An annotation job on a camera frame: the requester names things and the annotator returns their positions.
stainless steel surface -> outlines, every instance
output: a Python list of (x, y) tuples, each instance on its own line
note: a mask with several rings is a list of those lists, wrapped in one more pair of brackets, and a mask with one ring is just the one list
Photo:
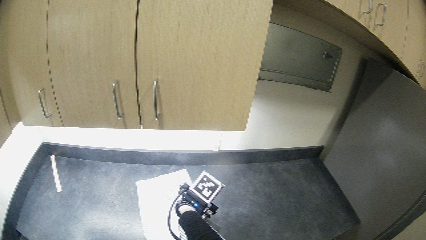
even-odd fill
[(154, 98), (154, 118), (155, 121), (158, 121), (158, 96), (157, 96), (157, 91), (158, 91), (158, 79), (154, 81), (153, 85), (153, 98)]
[(386, 65), (370, 61), (348, 117), (324, 159), (360, 220), (354, 239), (374, 239), (394, 228), (422, 198), (424, 119), (424, 89)]
[(118, 88), (118, 80), (115, 80), (111, 83), (111, 97), (114, 100), (114, 107), (115, 107), (115, 113), (117, 113), (117, 119), (122, 119), (122, 113), (119, 112), (119, 106), (118, 106), (118, 96), (117, 96), (117, 88)]
[[(383, 12), (382, 12), (382, 20), (380, 20), (379, 23), (376, 23), (375, 20), (376, 20), (376, 12), (378, 12), (379, 7), (383, 8)], [(376, 8), (375, 8), (375, 18), (374, 18), (374, 27), (375, 27), (375, 26), (383, 26), (383, 25), (384, 25), (386, 10), (387, 10), (387, 5), (386, 5), (386, 4), (383, 4), (383, 3), (376, 4)]]
[(328, 91), (340, 55), (332, 44), (270, 23), (259, 79)]
[(44, 103), (45, 103), (44, 88), (38, 89), (38, 101), (40, 101), (42, 116), (44, 116), (44, 118), (49, 118), (52, 116), (52, 113), (49, 113), (49, 114), (46, 113), (45, 106), (44, 106)]

cabinet handle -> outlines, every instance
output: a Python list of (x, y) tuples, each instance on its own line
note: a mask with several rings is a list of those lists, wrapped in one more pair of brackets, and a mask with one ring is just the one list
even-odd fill
[(111, 97), (113, 97), (113, 100), (114, 100), (117, 119), (121, 120), (122, 119), (122, 113), (119, 112), (119, 106), (118, 106), (117, 88), (118, 88), (118, 80), (115, 80), (111, 83)]
[(44, 107), (44, 102), (45, 102), (44, 88), (38, 89), (38, 101), (40, 101), (40, 107), (41, 107), (42, 116), (44, 116), (44, 118), (49, 118), (52, 116), (52, 113), (46, 114), (45, 107)]
[(154, 118), (155, 121), (158, 121), (158, 96), (157, 96), (157, 91), (158, 91), (158, 79), (155, 79), (154, 81), (154, 85), (153, 85), (153, 100), (154, 100)]
[(372, 0), (368, 0), (368, 10), (362, 11), (362, 14), (370, 14), (372, 12)]
[(420, 69), (419, 69), (419, 76), (418, 77), (423, 77), (423, 74), (424, 74), (424, 62), (423, 60), (420, 60)]
[[(380, 23), (376, 23), (376, 22), (375, 22), (375, 19), (376, 19), (376, 10), (378, 10), (378, 8), (379, 8), (380, 6), (383, 6), (382, 22), (380, 22)], [(375, 25), (375, 26), (383, 26), (383, 25), (384, 25), (386, 10), (387, 10), (387, 5), (386, 5), (384, 3), (376, 4), (376, 8), (375, 8), (375, 18), (374, 18), (374, 25)]]

